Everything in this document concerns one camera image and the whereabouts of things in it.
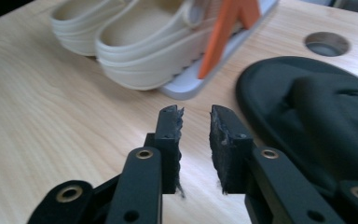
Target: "orange plastic piece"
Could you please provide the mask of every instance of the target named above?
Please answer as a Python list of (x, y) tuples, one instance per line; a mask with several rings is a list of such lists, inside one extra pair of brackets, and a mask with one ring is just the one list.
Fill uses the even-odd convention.
[(204, 79), (219, 62), (234, 23), (239, 20), (245, 29), (250, 29), (259, 18), (257, 0), (222, 0), (200, 68), (199, 79)]

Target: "black fabric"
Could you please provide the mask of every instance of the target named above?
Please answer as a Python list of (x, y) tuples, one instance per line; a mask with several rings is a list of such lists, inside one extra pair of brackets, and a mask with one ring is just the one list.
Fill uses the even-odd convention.
[(358, 77), (307, 58), (249, 66), (237, 101), (257, 135), (287, 154), (319, 190), (358, 180)]

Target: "white shoe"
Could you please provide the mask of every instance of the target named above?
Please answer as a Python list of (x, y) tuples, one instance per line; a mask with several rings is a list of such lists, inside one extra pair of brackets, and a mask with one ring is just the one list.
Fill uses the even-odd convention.
[(205, 51), (220, 0), (133, 0), (96, 35), (105, 74), (134, 90), (155, 89)]
[(95, 34), (108, 19), (115, 17), (131, 0), (67, 0), (50, 15), (53, 33), (74, 53), (95, 55)]

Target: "wood grain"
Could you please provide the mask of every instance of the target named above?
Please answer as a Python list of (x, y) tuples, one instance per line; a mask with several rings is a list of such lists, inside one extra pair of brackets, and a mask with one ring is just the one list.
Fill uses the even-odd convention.
[[(164, 196), (164, 222), (250, 223), (243, 195), (222, 195), (218, 186), (208, 143), (211, 106), (230, 107), (246, 121), (235, 82), (245, 67), (271, 57), (309, 57), (358, 76), (358, 14), (282, 0), (193, 99), (131, 91), (108, 79), (95, 59), (60, 46), (48, 21), (59, 2), (37, 0), (0, 18), (0, 223), (25, 223), (64, 181), (96, 187), (118, 175), (167, 105), (185, 108), (180, 147), (186, 199)], [(307, 50), (304, 38), (320, 31), (345, 36), (350, 52), (327, 58)]]

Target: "wooden surface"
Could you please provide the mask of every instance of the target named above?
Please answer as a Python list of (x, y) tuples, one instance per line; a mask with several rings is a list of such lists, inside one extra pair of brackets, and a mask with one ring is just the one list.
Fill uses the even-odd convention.
[[(211, 106), (232, 108), (240, 72), (256, 61), (297, 55), (358, 76), (358, 14), (281, 0), (219, 74), (195, 98), (175, 101), (158, 91), (130, 91), (104, 76), (94, 59), (62, 48), (48, 14), (61, 0), (38, 0), (0, 18), (0, 223), (25, 223), (46, 193), (80, 179), (94, 187), (121, 173), (167, 105), (185, 108), (180, 148), (186, 199), (164, 196), (164, 223), (249, 223), (243, 195), (221, 194), (211, 161)], [(314, 32), (351, 42), (327, 58), (304, 46)]]

